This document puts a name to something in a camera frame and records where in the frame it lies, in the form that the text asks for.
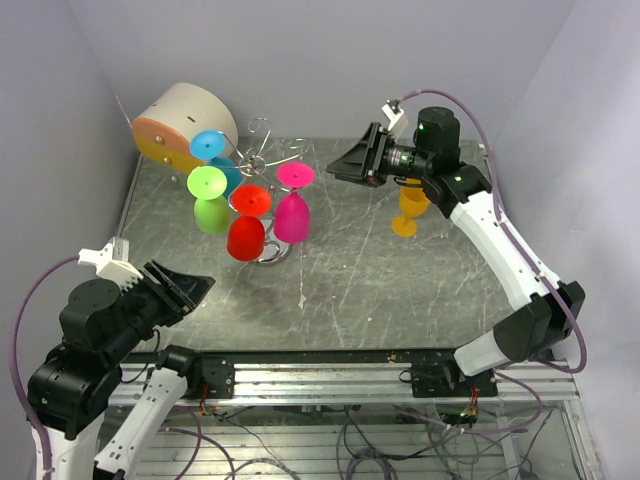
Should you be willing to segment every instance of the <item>wire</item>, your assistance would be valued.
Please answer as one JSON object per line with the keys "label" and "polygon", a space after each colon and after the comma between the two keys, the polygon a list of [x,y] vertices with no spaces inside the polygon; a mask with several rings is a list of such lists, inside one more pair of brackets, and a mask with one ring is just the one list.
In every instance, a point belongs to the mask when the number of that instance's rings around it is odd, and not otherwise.
{"label": "wire", "polygon": [[[179,408],[181,410],[184,410],[185,412],[187,412],[191,416],[191,418],[193,419],[193,421],[196,424],[196,429],[198,430],[198,433],[195,434],[195,436],[197,437],[197,439],[196,439],[196,447],[193,449],[193,453],[191,454],[191,458],[189,459],[189,461],[187,462],[185,467],[182,469],[182,471],[175,478],[175,480],[180,480],[182,477],[184,477],[187,474],[187,472],[191,468],[191,465],[193,465],[193,462],[196,461],[196,457],[198,456],[198,453],[200,452],[200,444],[202,443],[202,424],[200,423],[200,419],[198,417],[196,417],[194,415],[194,413],[191,410],[189,410],[188,408],[185,408],[185,407],[179,407]],[[185,435],[190,435],[192,433],[192,432],[189,432],[188,430],[182,430],[180,428],[168,429],[168,430],[169,431],[174,431],[176,433],[183,433]]]}
{"label": "wire", "polygon": [[[269,465],[273,465],[274,467],[278,467],[280,470],[287,473],[291,478],[293,478],[293,480],[300,480],[300,477],[296,472],[288,468],[284,463],[274,460],[272,458],[253,458],[251,460],[248,460],[244,462],[242,465],[240,465],[238,468],[236,468],[236,473],[242,470],[243,468],[248,467],[249,465],[253,465],[255,463],[267,463]],[[231,477],[230,475],[227,475],[225,480],[228,480],[230,477]]]}
{"label": "wire", "polygon": [[385,456],[380,455],[375,448],[365,448],[358,452],[355,457],[351,458],[347,466],[347,480],[353,478],[353,475],[356,473],[356,468],[365,460],[373,460],[380,465],[384,480],[398,480],[396,469],[389,463],[389,460]]}
{"label": "wire", "polygon": [[256,433],[253,433],[251,430],[249,430],[247,427],[240,425],[239,423],[235,423],[232,422],[231,420],[229,420],[228,418],[226,418],[224,415],[218,415],[216,413],[213,414],[214,417],[218,418],[219,420],[224,420],[227,423],[230,423],[231,425],[233,425],[234,427],[238,427],[238,428],[242,428],[245,432],[247,432],[249,435],[252,435],[253,437],[255,437],[258,442],[260,442],[260,445],[262,445],[262,448],[264,448],[267,453],[269,455],[271,455],[273,458],[275,458],[276,460],[278,460],[280,463],[282,463],[282,460],[280,460],[280,458],[273,453],[271,450],[269,450],[269,448],[265,445],[265,443],[262,441],[262,439],[260,438],[260,436]]}
{"label": "wire", "polygon": [[502,471],[500,471],[500,472],[496,473],[495,475],[493,475],[493,476],[491,476],[491,477],[487,478],[487,480],[491,480],[491,479],[493,479],[493,478],[499,477],[499,476],[500,476],[500,475],[502,475],[503,473],[506,473],[506,472],[508,472],[509,470],[514,469],[514,468],[518,468],[518,473],[516,474],[516,479],[518,478],[518,476],[520,475],[520,470],[519,470],[519,469],[520,469],[520,467],[521,467],[522,465],[524,465],[524,464],[525,464],[525,462],[529,459],[529,455],[531,454],[531,450],[533,449],[533,446],[535,445],[536,440],[538,439],[538,436],[540,435],[540,432],[542,432],[542,429],[543,429],[543,428],[544,428],[544,426],[547,424],[547,422],[549,421],[549,418],[551,418],[551,415],[553,415],[553,412],[554,412],[554,411],[555,411],[555,410],[551,410],[551,411],[547,414],[547,416],[545,417],[545,419],[542,421],[542,423],[540,424],[540,427],[538,428],[538,431],[535,433],[535,435],[534,435],[534,436],[533,436],[533,438],[531,439],[531,443],[529,444],[529,448],[527,448],[527,452],[524,454],[524,457],[523,457],[522,461],[521,461],[518,465],[513,465],[512,467],[505,468],[504,470],[502,470]]}
{"label": "wire", "polygon": [[[192,437],[198,437],[198,439],[202,439],[206,442],[211,443],[213,446],[217,447],[218,450],[220,450],[224,456],[227,458],[227,462],[229,463],[229,467],[231,467],[231,478],[235,480],[236,476],[235,473],[237,470],[235,470],[235,467],[233,466],[233,459],[231,458],[231,455],[229,455],[229,452],[227,451],[226,448],[224,448],[222,445],[220,445],[218,442],[216,442],[213,438],[208,437],[207,435],[204,434],[200,434],[198,435],[195,432],[192,432],[190,430],[184,430],[182,428],[175,428],[175,427],[168,427],[166,429],[167,432],[172,432],[172,433],[180,433],[182,435],[190,435]],[[198,454],[198,444],[196,443],[196,448],[194,449],[194,453],[191,456],[191,459],[193,461],[195,461],[195,457],[197,457]],[[184,468],[184,470],[180,473],[180,475],[178,477],[175,478],[175,480],[179,480],[180,478],[182,478],[183,475],[186,474],[186,472],[189,470],[189,468],[191,467],[191,464],[193,463],[191,460],[189,460],[190,463],[187,463],[187,466]]]}
{"label": "wire", "polygon": [[251,405],[251,406],[249,406],[249,407],[245,407],[245,408],[243,408],[242,410],[240,410],[239,412],[236,412],[236,413],[234,413],[234,414],[232,414],[232,415],[223,415],[223,417],[224,417],[224,419],[225,419],[225,420],[227,420],[227,421],[228,421],[230,418],[237,417],[237,416],[238,416],[238,415],[240,415],[241,413],[244,413],[244,412],[246,412],[247,410],[251,410],[252,408],[254,408],[254,407],[253,407],[253,405]]}
{"label": "wire", "polygon": [[47,430],[45,429],[44,425],[42,425],[42,422],[40,422],[40,419],[38,418],[36,412],[33,410],[33,407],[31,407],[31,404],[27,399],[27,394],[24,390],[24,386],[22,385],[22,378],[20,377],[20,370],[18,369],[18,331],[20,330],[20,323],[22,322],[22,316],[24,315],[24,311],[27,308],[27,304],[29,303],[29,300],[31,300],[31,297],[40,286],[40,284],[60,267],[63,267],[64,265],[77,260],[77,255],[65,258],[64,260],[61,260],[55,265],[51,266],[40,276],[40,278],[35,281],[35,283],[27,292],[24,300],[22,301],[22,305],[20,306],[20,310],[18,311],[18,315],[16,316],[16,319],[13,322],[13,327],[11,329],[11,338],[9,343],[9,371],[11,373],[11,381],[13,382],[13,388],[16,392],[16,396],[18,397],[20,405],[22,405],[24,412],[27,414],[27,418],[31,422],[31,425],[38,433],[38,437],[40,438],[40,444],[42,446],[42,471],[44,472],[44,480],[49,480],[51,478],[51,441],[49,439]]}
{"label": "wire", "polygon": [[347,421],[345,422],[345,428],[342,430],[342,441],[344,443],[345,448],[347,449],[347,452],[349,452],[349,454],[352,457],[357,456],[357,454],[354,453],[353,450],[351,450],[351,448],[347,444],[347,430],[348,430],[349,424],[353,424],[353,426],[356,428],[356,430],[358,431],[358,433],[360,434],[360,436],[362,437],[362,439],[365,441],[365,443],[367,444],[367,446],[369,448],[376,450],[380,456],[383,456],[388,460],[402,462],[404,460],[411,460],[413,458],[427,458],[428,455],[422,455],[422,454],[425,453],[425,452],[428,452],[429,450],[433,450],[435,448],[434,445],[431,445],[429,447],[421,448],[420,450],[417,450],[417,451],[415,451],[415,452],[413,452],[411,454],[408,454],[408,455],[397,455],[397,454],[383,453],[380,449],[378,449],[377,447],[375,447],[374,445],[371,444],[371,442],[365,436],[364,432],[360,429],[360,427],[358,426],[356,421],[352,417],[349,416],[347,418]]}
{"label": "wire", "polygon": [[515,383],[516,385],[524,388],[525,390],[527,390],[531,395],[533,395],[533,398],[535,398],[536,403],[537,403],[537,409],[536,412],[531,416],[531,418],[529,418],[528,420],[515,425],[513,427],[505,427],[505,428],[491,428],[491,429],[478,429],[478,428],[462,428],[462,427],[457,427],[454,425],[449,425],[445,422],[443,422],[440,419],[435,419],[435,418],[431,418],[431,417],[426,417],[420,413],[416,413],[416,412],[411,412],[411,411],[406,411],[406,410],[395,410],[394,413],[399,414],[399,415],[404,415],[407,417],[412,417],[412,418],[417,418],[418,420],[421,420],[423,422],[429,422],[431,424],[434,425],[440,425],[441,427],[444,427],[447,430],[452,430],[454,432],[459,432],[459,433],[464,433],[464,434],[468,434],[468,435],[501,435],[503,433],[512,433],[515,432],[516,430],[520,430],[522,428],[528,427],[529,425],[535,423],[535,421],[540,417],[540,415],[542,415],[543,409],[544,409],[544,404],[542,403],[542,399],[540,398],[540,395],[538,394],[538,392],[536,392],[533,388],[531,388],[529,385],[527,385],[526,383],[517,380],[515,378],[509,377],[508,375],[505,375],[504,373],[501,372],[494,372],[494,374],[498,377],[504,378],[505,380],[508,380],[512,383]]}
{"label": "wire", "polygon": [[160,348],[160,330],[158,330],[157,328],[154,328],[153,331],[156,334],[156,346],[154,347],[153,352],[151,353],[151,359],[142,368],[142,370],[140,370],[138,375],[133,377],[131,380],[122,380],[121,383],[135,383],[142,376],[142,374],[147,371],[147,368],[149,368],[149,365],[151,365],[151,362],[155,361],[156,355],[158,354],[158,349]]}
{"label": "wire", "polygon": [[556,370],[560,370],[561,372],[564,372],[564,373],[576,374],[576,373],[582,372],[587,366],[587,344],[585,342],[584,335],[582,334],[582,330],[578,325],[578,321],[575,315],[571,311],[571,308],[569,308],[569,305],[567,305],[567,302],[564,301],[564,299],[560,296],[560,294],[557,292],[557,290],[554,288],[551,282],[543,274],[542,270],[538,266],[538,263],[531,257],[531,255],[529,255],[525,247],[520,244],[520,242],[515,237],[513,232],[511,232],[511,229],[508,227],[508,225],[501,221],[502,210],[504,209],[504,205],[502,203],[502,197],[501,197],[500,189],[498,185],[498,172],[497,172],[495,154],[493,152],[493,149],[489,145],[489,139],[486,133],[484,132],[482,126],[480,125],[480,122],[478,121],[476,116],[473,114],[473,112],[471,112],[471,110],[469,110],[460,100],[458,100],[456,97],[454,97],[453,95],[447,92],[443,92],[442,90],[434,90],[434,89],[415,90],[413,92],[408,93],[404,97],[402,97],[401,101],[409,100],[411,98],[417,97],[418,95],[422,95],[424,93],[433,93],[435,95],[440,95],[441,97],[445,97],[451,100],[458,107],[460,107],[460,109],[462,109],[464,113],[467,114],[467,116],[475,126],[476,130],[478,131],[478,134],[480,135],[480,138],[482,139],[482,143],[484,144],[484,147],[487,151],[489,173],[491,177],[491,188],[493,190],[493,210],[496,215],[497,223],[498,225],[500,225],[500,228],[502,229],[504,234],[507,236],[507,238],[509,239],[513,247],[518,251],[520,256],[524,259],[527,265],[529,265],[529,267],[531,268],[533,273],[536,275],[536,277],[540,279],[544,287],[549,291],[553,299],[558,303],[558,305],[562,309],[562,312],[566,315],[567,319],[569,320],[569,323],[571,324],[571,327],[573,328],[576,334],[576,340],[578,341],[578,347],[580,349],[580,361],[578,362],[577,367],[575,368],[563,367],[561,365],[557,365],[555,363],[548,362],[546,360],[537,360],[537,361],[549,367],[555,368]]}

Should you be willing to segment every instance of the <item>metal table surface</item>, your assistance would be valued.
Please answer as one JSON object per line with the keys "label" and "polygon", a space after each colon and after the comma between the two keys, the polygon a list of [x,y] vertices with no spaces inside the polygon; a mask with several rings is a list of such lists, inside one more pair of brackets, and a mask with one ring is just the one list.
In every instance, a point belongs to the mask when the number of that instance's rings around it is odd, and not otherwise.
{"label": "metal table surface", "polygon": [[[240,150],[258,142],[245,138]],[[311,207],[311,237],[281,264],[258,267],[226,251],[226,235],[199,231],[186,175],[142,158],[119,234],[131,241],[137,266],[155,259],[217,281],[201,306],[162,331],[169,343],[194,349],[336,349],[455,347],[489,330],[510,307],[465,235],[431,206],[413,238],[400,238],[399,187],[369,189],[325,172],[353,139],[313,139],[302,161],[316,181],[302,191]],[[265,159],[290,151],[282,139]],[[484,170],[477,144],[463,160]],[[139,347],[150,350],[152,342]]]}

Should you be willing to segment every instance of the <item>plastic wine glass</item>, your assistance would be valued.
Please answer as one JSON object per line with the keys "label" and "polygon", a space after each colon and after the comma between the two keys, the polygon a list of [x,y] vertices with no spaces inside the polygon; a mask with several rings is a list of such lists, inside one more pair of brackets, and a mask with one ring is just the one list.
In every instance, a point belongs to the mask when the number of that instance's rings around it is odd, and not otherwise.
{"label": "plastic wine glass", "polygon": [[201,200],[213,200],[224,193],[227,177],[216,167],[194,168],[187,178],[187,188],[191,195]]}
{"label": "plastic wine glass", "polygon": [[276,172],[278,180],[292,188],[304,188],[313,183],[316,172],[309,165],[302,162],[289,162],[282,165]]}
{"label": "plastic wine glass", "polygon": [[210,167],[219,168],[224,172],[224,176],[227,177],[227,188],[222,192],[224,198],[229,198],[231,192],[240,186],[244,180],[244,175],[240,172],[240,169],[233,160],[227,157],[212,158],[209,162]]}
{"label": "plastic wine glass", "polygon": [[204,233],[222,233],[229,228],[231,208],[224,197],[204,200],[197,198],[193,204],[196,225]]}
{"label": "plastic wine glass", "polygon": [[422,215],[431,202],[419,187],[402,187],[400,189],[400,199],[398,205],[402,210],[402,215],[391,221],[393,232],[400,237],[412,237],[418,231],[418,224],[414,218]]}
{"label": "plastic wine glass", "polygon": [[304,242],[311,234],[311,210],[297,192],[280,201],[273,222],[273,234],[285,243]]}
{"label": "plastic wine glass", "polygon": [[260,219],[243,215],[231,224],[227,251],[236,260],[251,262],[264,251],[264,239],[265,230]]}
{"label": "plastic wine glass", "polygon": [[198,160],[208,161],[224,151],[226,139],[215,130],[204,130],[191,139],[189,150]]}
{"label": "plastic wine glass", "polygon": [[271,195],[259,185],[243,185],[231,195],[231,204],[242,215],[259,217],[271,209]]}

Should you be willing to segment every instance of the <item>metal wine glass holder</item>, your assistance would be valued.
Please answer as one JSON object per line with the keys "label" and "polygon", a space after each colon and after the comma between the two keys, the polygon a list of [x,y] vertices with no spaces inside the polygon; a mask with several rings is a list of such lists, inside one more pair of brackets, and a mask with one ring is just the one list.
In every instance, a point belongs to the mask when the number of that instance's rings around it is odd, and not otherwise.
{"label": "metal wine glass holder", "polygon": [[[303,138],[296,138],[290,141],[286,148],[288,148],[289,150],[299,149],[298,153],[281,160],[267,162],[264,159],[263,155],[267,142],[271,137],[271,123],[266,118],[258,117],[249,122],[249,124],[247,125],[247,129],[252,134],[256,134],[260,132],[260,130],[266,129],[264,138],[262,139],[260,147],[257,149],[257,151],[254,147],[250,147],[246,152],[242,153],[238,149],[238,146],[234,144],[234,142],[224,132],[218,131],[218,133],[224,136],[225,140],[229,142],[229,145],[231,145],[233,151],[239,157],[239,160],[237,161],[236,167],[218,166],[217,168],[220,168],[221,170],[237,168],[244,176],[242,183],[240,183],[238,187],[246,184],[250,179],[261,178],[265,183],[268,184],[268,191],[271,195],[271,198],[274,200],[273,203],[275,204],[278,193],[291,193],[295,189],[286,188],[280,185],[280,182],[277,180],[277,178],[275,178],[274,175],[271,174],[271,172],[268,171],[268,168],[276,165],[281,165],[292,160],[301,159],[302,156],[309,151],[309,142],[307,142]],[[231,193],[228,198],[229,207],[233,211],[237,212],[238,210],[233,206],[232,198],[233,193]],[[289,256],[292,249],[291,244],[279,240],[274,235],[273,226],[275,210],[273,206],[266,215],[268,215],[270,218],[261,219],[262,223],[264,224],[266,233],[264,252],[258,259],[254,260],[253,262],[249,262],[261,267],[271,267],[282,263]]]}

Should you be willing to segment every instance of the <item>white wall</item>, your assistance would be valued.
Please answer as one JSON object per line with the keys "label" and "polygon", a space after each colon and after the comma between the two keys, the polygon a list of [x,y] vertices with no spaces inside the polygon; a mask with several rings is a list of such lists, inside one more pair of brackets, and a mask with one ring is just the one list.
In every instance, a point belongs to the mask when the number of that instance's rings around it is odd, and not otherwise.
{"label": "white wall", "polygon": [[[577,382],[610,479],[638,477],[640,3],[579,0],[498,140],[508,211],[587,292]],[[575,340],[563,345],[575,360]]]}
{"label": "white wall", "polygon": [[359,137],[420,87],[459,95],[496,134],[575,0],[68,3],[133,117],[188,81],[241,130],[266,116],[279,135]]}
{"label": "white wall", "polygon": [[[18,480],[35,448],[6,367],[11,323],[45,269],[114,232],[135,155],[64,0],[1,1],[0,59],[0,477]],[[19,341],[25,384],[60,342],[69,292],[93,275],[65,267],[34,296]]]}

